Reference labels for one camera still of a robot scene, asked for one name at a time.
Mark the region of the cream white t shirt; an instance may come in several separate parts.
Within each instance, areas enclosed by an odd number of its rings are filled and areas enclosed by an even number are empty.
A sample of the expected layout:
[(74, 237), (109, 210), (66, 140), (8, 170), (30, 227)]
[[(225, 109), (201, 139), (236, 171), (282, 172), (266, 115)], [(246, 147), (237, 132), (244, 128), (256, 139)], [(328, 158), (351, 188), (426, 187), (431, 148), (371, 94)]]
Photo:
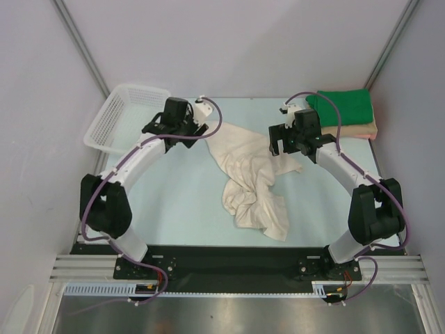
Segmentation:
[(273, 156), (268, 137), (227, 122), (206, 143), (229, 178), (222, 205), (234, 217), (236, 226), (285, 241), (289, 231), (285, 199), (275, 195), (271, 187), (277, 176), (302, 172), (302, 164), (288, 154)]

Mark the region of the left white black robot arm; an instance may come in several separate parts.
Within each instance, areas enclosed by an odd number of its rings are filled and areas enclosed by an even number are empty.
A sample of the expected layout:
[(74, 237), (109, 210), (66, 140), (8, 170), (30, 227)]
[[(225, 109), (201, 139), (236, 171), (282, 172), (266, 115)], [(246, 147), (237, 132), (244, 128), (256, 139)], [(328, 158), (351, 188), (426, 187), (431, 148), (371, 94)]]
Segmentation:
[(91, 241), (87, 231), (98, 232), (98, 241), (108, 242), (121, 256), (131, 260), (132, 273), (139, 278), (148, 277), (154, 262), (146, 256), (147, 244), (131, 226), (129, 192), (144, 172), (177, 143), (191, 148), (196, 141), (211, 136), (206, 120), (219, 110), (206, 97), (199, 97), (193, 103), (169, 97), (163, 111), (142, 128), (138, 140), (116, 165), (98, 175), (84, 176), (79, 205), (83, 238)]

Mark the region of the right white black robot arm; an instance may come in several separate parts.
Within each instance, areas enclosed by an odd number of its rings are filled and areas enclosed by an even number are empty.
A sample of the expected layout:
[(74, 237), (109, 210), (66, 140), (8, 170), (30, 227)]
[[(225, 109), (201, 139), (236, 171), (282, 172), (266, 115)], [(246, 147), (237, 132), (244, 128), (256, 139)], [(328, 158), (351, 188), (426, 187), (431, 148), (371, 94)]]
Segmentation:
[(337, 279), (346, 270), (346, 262), (375, 247), (384, 248), (383, 239), (407, 231), (400, 184), (370, 174), (353, 161), (340, 146), (337, 137), (322, 134), (321, 122), (313, 109), (295, 104), (283, 106), (285, 122), (269, 127), (272, 155), (301, 152), (314, 164), (329, 172), (351, 198), (348, 229), (325, 251), (321, 272)]

